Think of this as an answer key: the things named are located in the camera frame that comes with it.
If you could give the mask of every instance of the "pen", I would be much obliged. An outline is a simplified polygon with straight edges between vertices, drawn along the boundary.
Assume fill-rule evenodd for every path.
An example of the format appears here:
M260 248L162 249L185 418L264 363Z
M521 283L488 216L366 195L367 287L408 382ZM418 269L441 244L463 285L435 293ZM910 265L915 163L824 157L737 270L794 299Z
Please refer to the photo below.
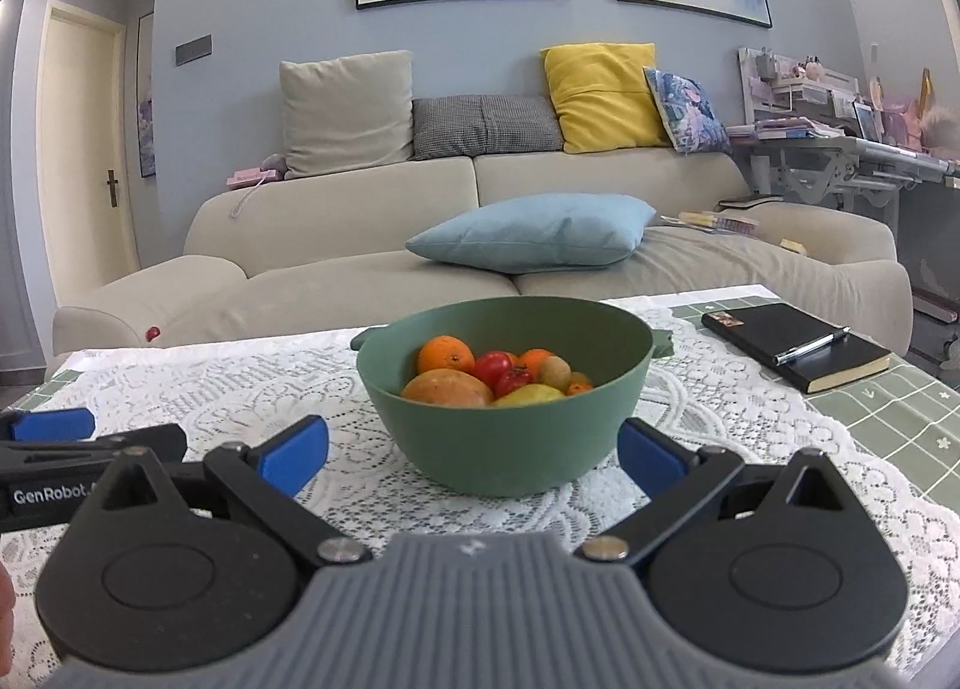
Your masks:
M788 364L790 361L794 361L802 355L819 351L821 348L826 348L828 345L834 344L834 342L839 342L849 333L850 327L844 326L843 329L837 329L830 334L824 334L822 337L818 337L805 345L798 345L796 348L790 348L790 350L784 351L784 353L775 355L774 363L776 366Z

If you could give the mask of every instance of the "metal screw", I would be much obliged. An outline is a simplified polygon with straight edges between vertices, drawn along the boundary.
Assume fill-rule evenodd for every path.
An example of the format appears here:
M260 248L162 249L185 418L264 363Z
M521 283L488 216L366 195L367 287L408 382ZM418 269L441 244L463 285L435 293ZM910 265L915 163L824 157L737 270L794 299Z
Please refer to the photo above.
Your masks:
M626 540L604 534L592 537L583 545L584 556L592 561L623 561L630 553Z
M352 537L330 537L317 546L317 555L330 564L353 564L367 555L367 548Z

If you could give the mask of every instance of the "bowl rim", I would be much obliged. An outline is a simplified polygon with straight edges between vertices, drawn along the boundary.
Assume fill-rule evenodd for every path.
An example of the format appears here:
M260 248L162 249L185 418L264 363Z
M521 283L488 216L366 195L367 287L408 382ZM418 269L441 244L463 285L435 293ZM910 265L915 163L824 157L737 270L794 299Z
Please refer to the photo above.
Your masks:
M593 387L589 391L585 391L579 394L574 394L572 397L567 396L566 397L567 399L573 399L575 397L588 397L594 394L598 394L602 392L605 388L610 387L613 384L617 384L618 382L622 381L622 379L630 376L630 374L634 372L637 369L637 367L643 366L645 364L649 364L651 359L653 358L653 353L655 348L654 336L653 336L654 329L650 326L650 324L648 324L645 320L643 320L643 318L641 318L640 315L636 315L635 313L630 312L630 310L624 310L623 307L618 307L617 305L608 305L606 302L603 302L603 301L597 301L594 299L580 299L574 296L522 296L522 295L520 296L488 296L483 299L470 299L470 300L467 300L467 302L452 302L451 304L448 304L448 305L439 305L438 307L430 307L429 310L421 310L420 312L411 313L410 315L406 315L405 317L397 319L392 323L387 324L386 326L380 326L379 329L390 329L390 327L394 326L395 324L404 323L409 319L416 318L421 315L426 315L428 312L433 312L434 310L443 310L443 308L445 307L455 307L455 305L473 304L474 302L491 302L491 301L498 301L502 299L560 299L560 300L572 301L572 302L588 302L589 304L592 304L592 305L602 305L602 307L608 307L610 310L615 310L616 313L628 315L630 318L632 318L632 320L640 322L641 326L643 326L643 328L646 329L647 334L650 337L650 343L649 343L649 348L646 354L644 354L643 357L640 358L640 361L637 361L637 363L635 363L634 366L632 366L630 369L627 369L627 371L624 372L619 377L614 378L611 381L605 382L602 385L597 385L597 387ZM368 384L366 379L364 379L363 372L360 369L360 357L361 355L363 355L363 350L365 347L366 347L366 342L364 343L364 345L360 347L360 350L357 352L357 358L356 358L356 363L354 364L354 368L356 369L357 374L360 375L360 379L364 384L364 388L367 389L368 395L370 395L371 390L376 390L378 395L389 397L391 400L397 400L399 402L402 402L405 405L419 405L422 408L433 408L433 409L438 409L439 411L472 411L473 412L473 411L480 411L480 409L488 409L493 407L493 403L489 404L486 408L456 408L456 406L450 406L450 405L431 405L426 402L415 402L412 399L405 399L402 396L400 396L400 394L395 394L390 391L386 391L383 388L377 387L376 384ZM558 406L563 404L565 404L565 400L557 399L550 402L536 403L534 405L505 406L505 408L504 406L501 406L501 408L497 408L497 409L499 409L500 411L518 411L519 409L550 408L550 406Z

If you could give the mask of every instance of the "green bowl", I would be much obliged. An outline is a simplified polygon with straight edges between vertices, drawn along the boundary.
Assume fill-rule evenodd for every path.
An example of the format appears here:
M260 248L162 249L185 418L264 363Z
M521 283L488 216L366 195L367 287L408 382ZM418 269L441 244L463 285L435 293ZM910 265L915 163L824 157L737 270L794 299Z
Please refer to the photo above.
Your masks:
M400 398L416 376L416 353L440 334L464 340L475 355L547 348L596 387L522 408L444 408ZM520 497L579 478L613 450L652 353L650 326L625 310L508 296L437 307L376 329L363 340L357 369L387 431L425 476L463 494Z

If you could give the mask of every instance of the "sofa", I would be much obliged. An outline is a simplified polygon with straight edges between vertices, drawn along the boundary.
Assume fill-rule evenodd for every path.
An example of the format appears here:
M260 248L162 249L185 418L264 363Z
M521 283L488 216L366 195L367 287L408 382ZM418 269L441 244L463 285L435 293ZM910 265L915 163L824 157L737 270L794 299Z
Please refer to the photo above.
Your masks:
M410 160L265 184L239 209L249 191L235 190L203 204L182 257L60 307L55 354L385 324L491 296L601 300L745 283L896 353L907 349L910 286L890 230L817 206L752 209L757 238L651 225L632 257L590 271L508 277L404 249L411 236L469 209L555 191L630 194L670 216L749 192L726 155L659 148ZM783 238L808 256L780 248ZM152 328L160 335L148 340Z

